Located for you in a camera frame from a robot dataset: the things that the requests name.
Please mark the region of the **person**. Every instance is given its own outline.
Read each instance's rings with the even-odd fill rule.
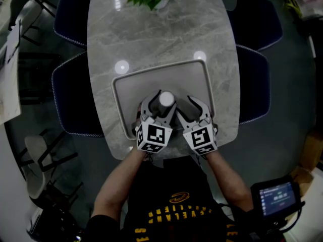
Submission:
[[[143,161],[145,157],[146,152],[134,147],[108,176],[96,197],[84,241],[246,241],[246,232],[223,213],[191,156],[164,160],[164,168]],[[249,188],[219,151],[205,158],[235,209],[235,219],[241,218],[239,212],[252,210]],[[128,213],[120,230],[127,199]]]

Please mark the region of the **dark blue chair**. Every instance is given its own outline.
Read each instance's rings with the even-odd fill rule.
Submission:
[[[54,32],[80,47],[86,47],[87,16],[90,0],[60,0]]]
[[[264,50],[283,37],[283,30],[273,3],[269,0],[237,0],[227,11],[236,44]]]
[[[92,94],[87,52],[57,67],[51,83],[63,129],[73,135],[103,137]]]
[[[265,116],[271,105],[267,58],[248,47],[237,45],[240,71],[240,119],[246,124]]]

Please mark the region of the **white bottle cap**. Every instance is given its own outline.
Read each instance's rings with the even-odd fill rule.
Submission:
[[[173,105],[174,101],[175,101],[175,98],[174,98],[173,94],[169,91],[164,91],[159,96],[159,102],[164,107],[169,107],[169,106]]]

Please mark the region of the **forearm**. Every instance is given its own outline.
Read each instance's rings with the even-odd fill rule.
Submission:
[[[218,151],[208,153],[206,158],[228,203],[244,211],[252,210],[251,192],[241,176],[230,167]]]
[[[134,147],[111,172],[96,197],[92,216],[102,214],[119,221],[121,208],[145,154]]]

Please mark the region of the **gray floor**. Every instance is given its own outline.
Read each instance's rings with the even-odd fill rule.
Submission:
[[[223,1],[227,9],[235,7],[236,0]],[[297,33],[291,15],[283,7],[283,0],[271,1],[284,31],[283,39],[263,52],[271,69],[271,110],[262,119],[241,126],[237,139],[220,148],[249,186],[281,177],[292,170],[298,163],[304,138],[315,121],[315,69],[309,43]],[[62,61],[82,51],[55,36],[52,23],[51,16],[44,13],[37,23],[42,31],[30,33],[42,42],[42,47],[22,41],[22,51],[59,53]],[[20,79],[21,85],[33,83],[31,76]],[[24,148],[27,135],[48,128],[50,141],[62,131],[51,100],[43,105],[22,106],[22,115],[10,121],[10,126],[18,151]],[[67,136],[58,148],[58,157],[75,151],[79,153],[79,157],[61,165],[53,178],[65,193],[84,182],[79,199],[71,209],[79,225],[84,227],[100,186],[119,161],[111,156],[104,138]],[[202,160],[201,164],[214,197],[220,199],[221,192],[213,174],[206,162]]]

